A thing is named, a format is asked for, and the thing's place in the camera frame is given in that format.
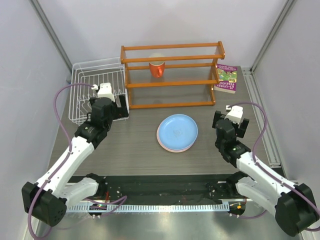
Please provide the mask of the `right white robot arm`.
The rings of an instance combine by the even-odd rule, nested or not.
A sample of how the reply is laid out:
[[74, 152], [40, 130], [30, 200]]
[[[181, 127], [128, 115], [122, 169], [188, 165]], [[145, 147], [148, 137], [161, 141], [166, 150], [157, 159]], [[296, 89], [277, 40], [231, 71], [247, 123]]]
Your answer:
[[226, 193], [253, 200], [274, 216], [287, 235], [294, 237], [320, 219], [313, 192], [306, 184], [297, 185], [276, 173], [239, 141], [249, 124], [242, 115], [242, 107], [236, 106], [227, 114], [217, 110], [213, 117], [215, 147], [227, 163], [238, 169], [227, 180]]

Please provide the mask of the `blue plate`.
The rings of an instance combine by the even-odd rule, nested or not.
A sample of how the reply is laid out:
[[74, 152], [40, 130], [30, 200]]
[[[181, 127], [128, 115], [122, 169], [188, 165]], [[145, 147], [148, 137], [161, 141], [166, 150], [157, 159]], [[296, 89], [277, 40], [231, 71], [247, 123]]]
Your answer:
[[173, 114], [161, 122], [157, 136], [166, 148], [181, 151], [195, 143], [198, 132], [198, 125], [190, 116]]

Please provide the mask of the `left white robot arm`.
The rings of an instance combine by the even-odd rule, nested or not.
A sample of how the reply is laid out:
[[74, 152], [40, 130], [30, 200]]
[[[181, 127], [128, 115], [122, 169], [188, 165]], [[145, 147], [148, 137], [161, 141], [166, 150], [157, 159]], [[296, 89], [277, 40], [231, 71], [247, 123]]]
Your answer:
[[34, 217], [54, 227], [63, 219], [68, 208], [86, 198], [100, 200], [106, 195], [105, 179], [94, 173], [87, 174], [70, 187], [66, 184], [81, 163], [107, 137], [113, 121], [129, 116], [125, 94], [118, 95], [117, 99], [120, 105], [108, 97], [92, 97], [89, 100], [91, 112], [70, 139], [69, 147], [36, 183], [24, 184], [22, 200], [29, 221]]

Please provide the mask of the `pink plate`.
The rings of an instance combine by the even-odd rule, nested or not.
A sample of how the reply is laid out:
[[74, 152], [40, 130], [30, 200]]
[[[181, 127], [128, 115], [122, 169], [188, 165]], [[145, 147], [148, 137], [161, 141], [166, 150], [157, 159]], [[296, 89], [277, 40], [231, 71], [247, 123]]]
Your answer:
[[168, 152], [171, 152], [171, 153], [182, 153], [182, 152], [187, 151], [188, 149], [190, 149], [190, 148], [194, 145], [194, 143], [192, 143], [192, 144], [190, 144], [188, 147], [183, 148], [183, 149], [181, 149], [181, 150], [173, 150], [173, 149], [171, 149], [171, 148], [168, 148], [168, 147], [166, 147], [166, 146], [161, 142], [161, 140], [160, 140], [160, 136], [159, 136], [159, 131], [160, 131], [160, 130], [159, 130], [159, 129], [160, 129], [160, 127], [158, 127], [158, 128], [157, 128], [157, 131], [156, 131], [156, 139], [157, 139], [159, 145], [160, 145], [163, 149], [165, 149], [166, 151], [168, 151]]

